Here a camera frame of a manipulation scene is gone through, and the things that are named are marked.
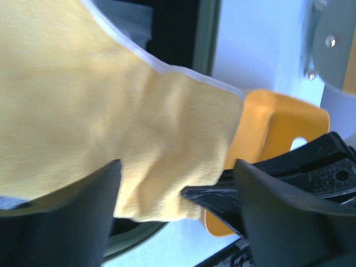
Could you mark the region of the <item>green hard-shell suitcase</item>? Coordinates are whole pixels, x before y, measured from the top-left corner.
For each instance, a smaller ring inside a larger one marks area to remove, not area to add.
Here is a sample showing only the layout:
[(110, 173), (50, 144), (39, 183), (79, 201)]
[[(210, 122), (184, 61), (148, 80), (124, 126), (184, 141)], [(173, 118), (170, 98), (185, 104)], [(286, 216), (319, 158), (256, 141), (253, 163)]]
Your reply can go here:
[[(146, 49), (159, 59), (191, 68), (200, 1), (137, 1), (153, 9)], [(195, 266), (220, 250), (196, 220), (138, 223), (116, 219), (104, 266)]]

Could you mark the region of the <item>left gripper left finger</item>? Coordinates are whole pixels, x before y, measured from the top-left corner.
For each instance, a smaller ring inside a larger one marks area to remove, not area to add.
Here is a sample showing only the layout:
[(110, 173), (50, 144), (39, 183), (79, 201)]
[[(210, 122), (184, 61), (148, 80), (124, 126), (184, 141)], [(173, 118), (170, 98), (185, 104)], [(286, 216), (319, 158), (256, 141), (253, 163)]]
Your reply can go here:
[(121, 181), (114, 160), (85, 178), (1, 210), (1, 266), (101, 266)]

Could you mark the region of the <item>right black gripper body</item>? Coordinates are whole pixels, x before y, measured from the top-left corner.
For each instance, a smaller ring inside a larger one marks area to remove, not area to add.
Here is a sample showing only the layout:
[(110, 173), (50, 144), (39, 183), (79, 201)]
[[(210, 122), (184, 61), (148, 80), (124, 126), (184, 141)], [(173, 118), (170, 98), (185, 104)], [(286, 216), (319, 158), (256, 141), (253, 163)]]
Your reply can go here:
[[(355, 163), (355, 140), (351, 137), (348, 140), (343, 140), (342, 137), (337, 132), (330, 132), (338, 141), (342, 143), (342, 147), (346, 149), (345, 156), (342, 156), (342, 159), (348, 158), (351, 163)], [(338, 195), (328, 197), (328, 200), (345, 205), (355, 207), (355, 171), (347, 172), (346, 169), (339, 170), (335, 174), (335, 180), (337, 185), (346, 185), (350, 186), (353, 191), (352, 192), (341, 192)]]

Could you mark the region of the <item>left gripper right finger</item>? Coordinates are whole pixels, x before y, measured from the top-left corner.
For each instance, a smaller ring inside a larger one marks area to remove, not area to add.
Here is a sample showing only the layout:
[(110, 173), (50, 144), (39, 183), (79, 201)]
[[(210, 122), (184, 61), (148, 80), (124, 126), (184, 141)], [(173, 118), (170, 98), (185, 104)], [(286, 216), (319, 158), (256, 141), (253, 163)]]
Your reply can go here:
[(355, 208), (237, 160), (234, 177), (255, 266), (355, 266)]

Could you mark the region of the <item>yellow white towel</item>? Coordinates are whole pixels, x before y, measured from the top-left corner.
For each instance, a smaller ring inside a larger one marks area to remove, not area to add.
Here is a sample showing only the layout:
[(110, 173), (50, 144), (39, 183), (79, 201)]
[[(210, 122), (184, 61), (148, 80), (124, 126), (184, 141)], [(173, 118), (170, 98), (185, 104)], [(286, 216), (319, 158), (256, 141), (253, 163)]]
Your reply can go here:
[(224, 168), (244, 93), (170, 66), (94, 1), (1, 2), (1, 195), (32, 200), (119, 159), (114, 215), (197, 219), (181, 196)]

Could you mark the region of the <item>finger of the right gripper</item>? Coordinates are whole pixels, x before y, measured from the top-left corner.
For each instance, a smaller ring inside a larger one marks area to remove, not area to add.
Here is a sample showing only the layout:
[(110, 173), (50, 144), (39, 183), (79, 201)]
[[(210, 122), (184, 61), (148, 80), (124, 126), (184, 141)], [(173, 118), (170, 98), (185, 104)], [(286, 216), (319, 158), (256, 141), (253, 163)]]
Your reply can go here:
[(337, 185), (335, 174), (346, 169), (350, 172), (350, 160), (342, 159), (346, 149), (332, 134), (325, 134), (293, 151), (269, 160), (249, 164), (236, 161), (237, 172), (243, 168), (274, 177), (314, 195), (337, 195), (350, 192), (350, 186)]
[(182, 196), (203, 209), (201, 221), (214, 237), (245, 237), (239, 194), (233, 186), (192, 186)]

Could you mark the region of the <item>light blue denim garment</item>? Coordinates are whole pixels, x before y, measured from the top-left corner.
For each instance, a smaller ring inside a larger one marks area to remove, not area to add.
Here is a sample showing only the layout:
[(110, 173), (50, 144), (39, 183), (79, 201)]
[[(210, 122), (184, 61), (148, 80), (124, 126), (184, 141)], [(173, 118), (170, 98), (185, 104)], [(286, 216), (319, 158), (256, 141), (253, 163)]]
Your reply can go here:
[(29, 202), (18, 198), (9, 196), (0, 196), (0, 209), (1, 210), (15, 210), (29, 207)]

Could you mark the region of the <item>yellow plastic basket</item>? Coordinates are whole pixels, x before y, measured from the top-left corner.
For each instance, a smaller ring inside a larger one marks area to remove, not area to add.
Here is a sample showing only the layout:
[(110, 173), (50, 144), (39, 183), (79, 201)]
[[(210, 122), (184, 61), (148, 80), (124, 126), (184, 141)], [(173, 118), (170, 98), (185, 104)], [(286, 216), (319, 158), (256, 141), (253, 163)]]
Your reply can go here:
[(329, 128), (329, 114), (320, 107), (273, 91), (248, 92), (224, 169), (232, 169), (236, 159), (253, 164), (280, 156), (296, 138), (311, 142)]

